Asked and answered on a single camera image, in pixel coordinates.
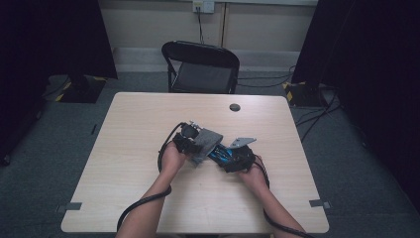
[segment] hand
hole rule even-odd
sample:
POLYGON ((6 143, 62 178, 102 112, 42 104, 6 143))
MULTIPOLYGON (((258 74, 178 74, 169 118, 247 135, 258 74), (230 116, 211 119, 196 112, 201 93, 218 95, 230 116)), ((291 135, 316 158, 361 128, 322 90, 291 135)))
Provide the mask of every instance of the hand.
MULTIPOLYGON (((256 163, 264 168, 263 160, 256 156, 256 163)), ((245 185, 255 194, 261 189, 267 189, 262 169, 253 164, 247 172, 237 172, 238 176, 244 181, 245 185)))
POLYGON ((187 155, 178 152, 175 143, 169 142, 161 158, 160 173, 175 176, 188 158, 187 155))

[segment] black cable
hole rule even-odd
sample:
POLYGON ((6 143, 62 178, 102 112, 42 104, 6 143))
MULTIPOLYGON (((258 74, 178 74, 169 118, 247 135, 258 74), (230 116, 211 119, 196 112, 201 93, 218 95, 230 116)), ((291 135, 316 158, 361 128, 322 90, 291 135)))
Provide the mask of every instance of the black cable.
POLYGON ((221 42, 220 42, 220 46, 221 47, 223 47, 224 45, 225 45, 225 26, 227 26, 227 23, 226 23, 226 19, 227 19, 227 11, 226 11, 226 9, 228 8, 227 7, 227 5, 228 5, 228 3, 223 3, 224 4, 224 6, 222 7, 222 12, 223 12, 223 23, 222 23, 222 38, 221 38, 221 42))
POLYGON ((293 73, 286 75, 287 76, 287 79, 286 80, 284 80, 282 82, 279 82, 279 83, 276 83, 276 84, 272 84, 272 85, 254 86, 254 85, 245 85, 245 84, 240 84, 240 83, 238 83, 237 85, 238 86, 245 86, 245 87, 275 87, 275 86, 282 85, 283 83, 285 83, 286 81, 288 81, 291 75, 293 75, 293 73))
POLYGON ((311 111, 311 112, 307 112, 307 113, 305 113, 305 114, 301 115, 301 116, 299 117, 299 119, 297 119, 297 121, 295 121, 295 122, 294 122, 294 124, 295 124, 295 125, 297 125, 297 124, 299 124, 300 120, 302 120, 302 119, 303 119, 303 117, 305 117, 305 116, 307 116, 307 115, 309 115, 309 114, 315 113, 315 112, 322 111, 322 110, 324 110, 324 108, 320 108, 320 109, 316 109, 316 110, 311 111))
POLYGON ((330 103, 328 103, 325 110, 321 113, 321 115, 318 115, 317 117, 315 117, 315 121, 309 126, 309 129, 305 132, 305 134, 303 134, 302 138, 300 139, 301 143, 305 140, 306 136, 309 134, 309 132, 312 130, 312 128, 315 126, 315 124, 319 121, 319 119, 321 119, 321 117, 324 116, 325 114, 329 113, 328 109, 330 109, 331 105, 333 105, 333 102, 334 102, 334 99, 336 98, 336 95, 337 95, 337 91, 334 92, 333 99, 331 99, 330 103))
POLYGON ((239 80, 247 80, 247 79, 274 79, 274 78, 284 78, 288 76, 292 76, 293 73, 283 75, 283 76, 267 76, 267 77, 238 77, 239 80))
POLYGON ((202 45, 204 45, 203 30, 201 29, 201 8, 200 7, 196 7, 195 10, 197 11, 198 24, 200 25, 200 43, 202 45))
POLYGON ((237 85, 244 86, 244 87, 275 87, 275 86, 279 86, 279 85, 282 85, 283 83, 287 82, 290 79, 290 77, 293 75, 293 72, 291 72, 291 70, 294 67, 296 67, 296 65, 291 66, 289 68, 289 70, 288 70, 288 74, 287 75, 283 75, 283 76, 277 76, 277 77, 271 77, 271 76, 269 76, 269 77, 239 77, 238 78, 240 80, 246 80, 246 79, 273 79, 273 78, 284 78, 284 77, 287 77, 286 80, 284 80, 284 81, 282 81, 280 83, 276 83, 276 84, 272 84, 272 85, 264 85, 264 86, 253 86, 253 85, 246 85, 246 84, 240 84, 240 83, 238 83, 237 85))
MULTIPOLYGON (((258 155, 254 155, 254 156, 258 157, 260 159, 260 162, 262 163, 262 165, 260 165, 257 162, 254 162, 254 164, 257 165, 259 167, 259 169, 262 171, 263 177, 265 179, 266 186, 268 186, 268 188, 269 188, 268 173, 266 172, 265 166, 263 165, 263 160, 258 155)), ((281 224, 276 223, 275 221, 273 221, 268 216, 268 214, 266 214, 265 209, 263 209, 262 212, 263 212, 263 216, 264 216, 266 222, 268 222, 268 224, 270 224, 271 226, 273 226, 273 227, 275 227, 275 228, 277 228, 279 230, 282 230, 284 232, 287 232, 287 233, 290 233, 290 234, 299 236, 299 237, 313 238, 313 236, 311 236, 311 235, 309 235, 309 234, 307 234, 305 232, 302 232, 300 230, 296 230, 296 229, 293 229, 293 228, 290 228, 290 227, 287 227, 287 226, 283 226, 281 224)))
MULTIPOLYGON (((330 111, 328 111, 328 112, 327 112, 327 114, 328 114, 328 113, 331 113, 331 112, 333 112, 333 111, 336 111, 336 110, 337 110, 337 109, 339 109, 339 108, 341 108, 341 104, 340 104, 340 105, 338 105, 336 108, 331 109, 330 111)), ((305 123, 307 123, 307 122, 313 121, 313 120, 315 120, 316 118, 318 118, 319 116, 321 116, 321 115, 314 116, 314 117, 311 117, 311 118, 309 118, 309 119, 306 119, 306 120, 304 120, 304 121, 302 121, 302 122, 299 122, 299 123, 297 123, 297 124, 296 124, 296 127, 298 127, 298 126, 300 126, 300 125, 302 125, 302 124, 305 124, 305 123)))
MULTIPOLYGON (((158 156, 157 156, 157 169, 158 169, 158 171, 160 172, 161 171, 161 158, 163 157, 163 153, 164 153, 164 150, 166 149, 166 146, 167 146, 167 143, 168 143, 168 141, 170 140, 170 138, 172 137, 172 135, 173 135, 173 133, 180 127, 180 126, 183 126, 183 125, 185 125, 185 123, 184 122, 181 122, 181 123, 179 123, 178 125, 176 125, 176 127, 175 128, 173 128, 173 130, 170 132, 170 134, 169 134, 169 136, 166 138, 166 140, 164 141, 164 143, 163 143, 163 145, 161 146, 161 148, 160 148, 160 151, 158 152, 158 156)), ((145 203, 147 203, 147 202, 150 202, 150 201, 153 201, 153 200, 156 200, 156 199, 159 199, 159 198, 162 198, 162 197, 165 197, 165 196, 168 196, 170 193, 172 192, 172 187, 171 186, 169 186, 168 188, 167 188, 167 190, 165 190, 165 191, 163 191, 163 192, 161 192, 161 193, 158 193, 158 194, 155 194, 155 195, 151 195, 151 196, 147 196, 147 197, 144 197, 144 198, 142 198, 142 199, 140 199, 140 200, 138 200, 138 201, 136 201, 135 203, 133 203, 133 204, 131 204, 129 207, 127 207, 124 211, 123 211, 123 213, 121 214, 121 216, 120 216, 120 219, 118 219, 118 224, 117 224, 117 231, 120 229, 120 227, 121 227, 121 225, 123 224, 123 221, 124 221, 124 219, 126 218, 126 216, 133 210, 133 209, 135 209, 136 207, 138 207, 138 206, 140 206, 140 205, 143 205, 143 204, 145 204, 145 203)))

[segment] black curtain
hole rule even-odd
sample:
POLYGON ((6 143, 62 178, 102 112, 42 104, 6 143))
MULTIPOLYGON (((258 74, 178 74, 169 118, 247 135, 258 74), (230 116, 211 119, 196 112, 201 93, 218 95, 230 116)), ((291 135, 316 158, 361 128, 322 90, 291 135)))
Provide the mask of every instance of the black curtain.
POLYGON ((320 0, 292 82, 339 88, 369 147, 420 211, 420 3, 320 0))
POLYGON ((1 1, 0 33, 0 158, 30 124, 51 75, 117 78, 97 0, 1 1))

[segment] black folding chair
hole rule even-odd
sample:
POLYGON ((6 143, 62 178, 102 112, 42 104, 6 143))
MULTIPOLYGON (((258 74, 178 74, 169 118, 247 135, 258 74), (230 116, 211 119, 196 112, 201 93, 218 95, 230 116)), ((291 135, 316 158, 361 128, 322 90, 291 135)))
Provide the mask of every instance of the black folding chair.
POLYGON ((235 93, 240 63, 229 50, 173 41, 164 44, 161 52, 167 62, 169 92, 235 93), (181 62, 178 71, 172 61, 181 62))

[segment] chair seat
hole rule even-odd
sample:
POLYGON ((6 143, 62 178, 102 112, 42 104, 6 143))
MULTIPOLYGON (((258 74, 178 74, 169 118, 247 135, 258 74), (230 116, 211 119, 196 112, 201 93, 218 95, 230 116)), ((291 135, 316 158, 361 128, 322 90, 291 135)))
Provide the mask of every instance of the chair seat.
POLYGON ((229 93, 234 70, 225 67, 184 62, 172 90, 198 93, 229 93))

